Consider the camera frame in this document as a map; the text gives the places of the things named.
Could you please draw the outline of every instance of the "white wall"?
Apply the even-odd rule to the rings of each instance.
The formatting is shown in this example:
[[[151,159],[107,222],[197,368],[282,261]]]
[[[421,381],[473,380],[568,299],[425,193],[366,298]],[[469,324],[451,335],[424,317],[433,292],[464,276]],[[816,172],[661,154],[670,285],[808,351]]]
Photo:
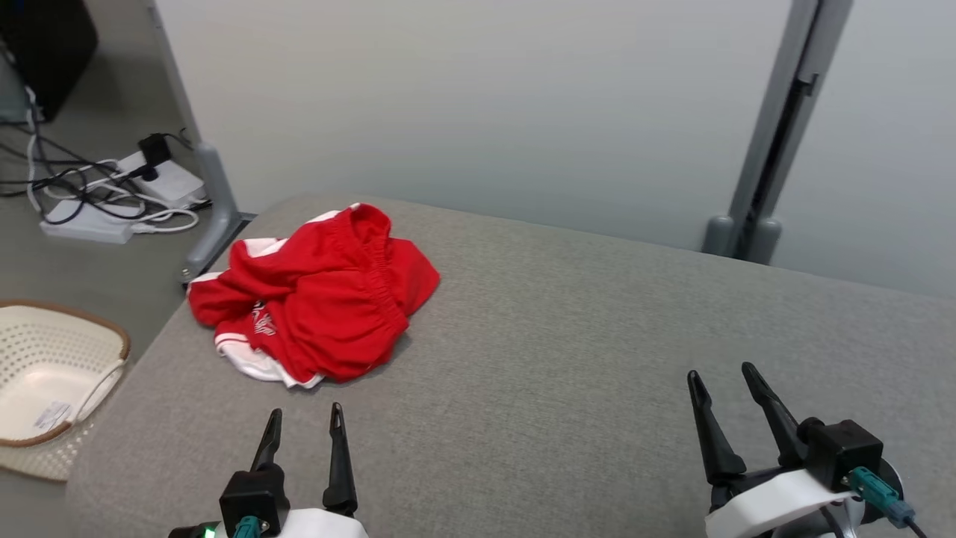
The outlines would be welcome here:
[[[243,211],[334,189],[696,249],[791,3],[157,4]]]
[[[956,297],[956,3],[857,1],[780,195],[772,265]]]

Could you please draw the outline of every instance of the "plug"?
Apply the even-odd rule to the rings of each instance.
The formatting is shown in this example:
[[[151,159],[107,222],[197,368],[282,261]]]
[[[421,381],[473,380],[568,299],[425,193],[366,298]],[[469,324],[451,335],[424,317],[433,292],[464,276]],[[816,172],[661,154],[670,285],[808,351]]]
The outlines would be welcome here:
[[[875,473],[866,467],[857,467],[843,478],[843,482],[859,493],[869,504],[872,504],[886,515],[896,528],[906,528],[907,521],[916,519],[916,510],[906,501],[900,500],[900,494]]]

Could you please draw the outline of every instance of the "gray sofa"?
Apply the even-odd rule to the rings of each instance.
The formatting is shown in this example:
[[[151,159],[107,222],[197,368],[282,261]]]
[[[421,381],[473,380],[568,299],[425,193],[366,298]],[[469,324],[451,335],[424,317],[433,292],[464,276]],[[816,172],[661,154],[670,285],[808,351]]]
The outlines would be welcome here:
[[[76,536],[220,519],[219,494],[274,407],[293,507],[321,506],[334,401],[373,538],[703,536],[709,487],[685,376],[701,372],[750,469],[769,467],[745,360],[798,418],[852,418],[882,438],[923,529],[956,530],[956,303],[367,196],[301,196],[243,235],[288,235],[354,201],[382,208],[442,273],[392,361],[290,391],[217,356],[184,305],[80,455]],[[862,535],[901,536],[885,521]]]

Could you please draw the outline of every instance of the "gray metal frame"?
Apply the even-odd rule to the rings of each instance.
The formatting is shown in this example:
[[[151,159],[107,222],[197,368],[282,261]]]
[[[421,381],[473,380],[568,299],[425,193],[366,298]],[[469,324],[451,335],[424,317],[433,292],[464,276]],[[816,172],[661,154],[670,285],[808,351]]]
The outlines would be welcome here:
[[[781,224],[770,215],[852,4],[853,0],[793,0],[737,190],[728,214],[715,216],[707,223],[703,252],[760,263],[770,261],[782,233]],[[797,85],[801,93],[799,101],[794,102]],[[795,108],[785,114],[788,106]],[[754,200],[758,190],[760,199]],[[747,226],[748,219],[752,226]]]
[[[747,248],[737,257],[756,263],[770,264],[777,240],[783,234],[783,224],[772,217],[780,192],[783,190],[793,158],[800,148],[803,133],[814,112],[830,64],[837,53],[837,44],[843,27],[850,16],[853,0],[822,0],[807,47],[800,61],[796,79],[809,84],[809,91],[802,97],[799,107],[786,125],[784,139],[773,170],[765,178],[766,194],[758,207],[753,208],[754,226]]]
[[[219,152],[207,141],[203,141],[202,132],[196,124],[186,98],[183,79],[180,77],[176,60],[173,57],[172,47],[163,29],[163,20],[153,0],[143,0],[152,20],[157,42],[160,47],[160,56],[163,66],[169,76],[173,89],[173,96],[179,105],[186,128],[195,139],[195,154],[199,162],[199,169],[206,183],[206,194],[212,201],[212,216],[206,232],[186,255],[179,279],[182,282],[192,280],[201,275],[209,265],[223,252],[229,242],[239,233],[248,218],[239,213],[232,189],[229,187],[226,170],[219,158]]]
[[[737,191],[733,194],[728,214],[715,216],[707,223],[704,247],[701,249],[708,254],[731,256],[737,237],[740,235],[750,211],[750,201],[760,182],[764,165],[770,155],[773,133],[776,132],[784,105],[793,85],[793,74],[800,65],[800,57],[810,29],[814,24],[816,8],[820,0],[793,0],[790,5],[790,15],[787,25],[780,39],[780,48],[777,50],[776,61],[773,63],[770,81],[767,83],[767,93],[760,105],[757,115],[757,124],[750,137],[750,146],[737,183]]]

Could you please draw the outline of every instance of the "white cable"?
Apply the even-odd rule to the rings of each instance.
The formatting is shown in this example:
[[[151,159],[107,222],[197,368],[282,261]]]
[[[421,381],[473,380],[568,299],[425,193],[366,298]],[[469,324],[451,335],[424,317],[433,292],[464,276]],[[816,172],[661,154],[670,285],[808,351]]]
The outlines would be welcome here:
[[[115,165],[117,168],[120,167],[120,161],[117,161],[116,159],[103,159],[102,161],[97,161],[97,164],[98,164],[98,165],[113,164],[113,165]],[[86,170],[89,170],[89,169],[92,169],[92,168],[95,168],[95,166],[94,166],[94,165],[87,165],[87,166],[82,167],[82,168],[69,169],[69,170],[67,170],[66,172],[64,172],[63,174],[61,174],[59,177],[62,178],[62,177],[66,177],[66,176],[68,176],[68,175],[70,175],[70,174],[85,172]],[[100,186],[101,184],[103,184],[103,183],[107,183],[107,182],[109,182],[109,181],[114,181],[114,180],[117,180],[117,179],[122,179],[122,178],[126,177],[127,175],[128,175],[127,172],[117,172],[117,173],[111,174],[109,177],[104,177],[104,178],[98,179],[98,180],[96,180],[96,181],[91,181],[90,183],[87,183],[87,184],[86,184],[86,190],[87,190],[87,192],[92,191],[93,189],[99,187],[99,186]],[[76,199],[76,196],[75,196],[74,194],[67,194],[67,195],[64,196],[64,195],[61,195],[61,194],[56,194],[56,193],[54,193],[54,191],[53,191],[53,186],[50,186],[50,185],[48,185],[48,186],[46,186],[46,187],[43,188],[43,193],[46,194],[47,196],[51,197],[51,198],[54,199],[54,200],[75,200],[75,199]]]
[[[36,110],[36,94],[30,88],[25,86],[27,97],[30,99],[30,106],[27,108],[27,125],[30,127],[30,141],[27,142],[27,198],[30,205],[37,213],[42,213],[40,203],[36,201],[36,194],[33,193],[33,180],[36,179],[36,162],[33,160],[33,147],[36,146],[36,124],[33,123],[33,111]]]
[[[32,205],[33,208],[38,213],[42,213],[43,209],[40,207],[39,202],[36,200],[36,194],[33,192],[33,182],[36,180],[36,161],[33,158],[33,151],[37,142],[36,124],[33,122],[33,112],[36,110],[36,94],[33,92],[30,86],[25,86],[24,89],[26,90],[27,96],[30,99],[30,108],[29,110],[27,110],[27,125],[30,127],[30,131],[32,133],[30,136],[30,141],[27,143],[27,198],[30,200],[30,205]],[[116,165],[117,168],[120,167],[120,161],[117,161],[116,159],[104,159],[102,161],[97,161],[98,165],[105,165],[110,163]],[[60,175],[59,177],[62,178],[72,173],[80,173],[91,168],[94,168],[94,166],[88,165],[76,170],[69,170],[66,173],[63,173],[62,175]],[[164,206],[166,209],[142,216],[135,220],[120,219],[120,218],[113,217],[112,215],[107,215],[107,218],[118,221],[118,222],[122,222],[122,223],[132,224],[134,234],[174,234],[177,232],[184,232],[186,230],[193,228],[197,224],[199,224],[199,215],[196,214],[196,212],[193,212],[190,210],[184,210],[180,208],[173,208],[169,206],[168,202],[165,202],[164,200],[161,200],[159,198],[153,198],[152,196],[146,196],[145,194],[138,194],[138,193],[134,194],[133,192],[128,191],[126,189],[122,189],[120,187],[110,185],[109,182],[115,181],[117,179],[121,179],[127,175],[129,175],[129,172],[121,171],[118,173],[111,174],[109,177],[98,179],[97,181],[86,184],[84,188],[84,192],[89,194],[95,191],[96,189],[107,189],[109,191],[119,194],[119,196],[110,197],[107,200],[104,200],[103,202],[97,202],[96,205],[102,205],[108,202],[115,202],[123,198],[136,198],[140,204],[140,211],[145,209],[145,202],[147,201]],[[77,196],[72,194],[68,194],[66,196],[54,194],[54,192],[50,189],[50,186],[44,187],[43,192],[47,196],[50,196],[51,198],[56,200],[72,200],[77,198]],[[192,205],[196,205],[196,204],[204,203],[206,201],[193,200],[190,198],[190,202],[193,203]],[[169,228],[161,228],[158,226],[153,226],[152,224],[148,224],[150,222],[165,222],[177,214],[188,216],[191,218],[191,221],[188,224],[184,224],[183,226],[172,226]]]

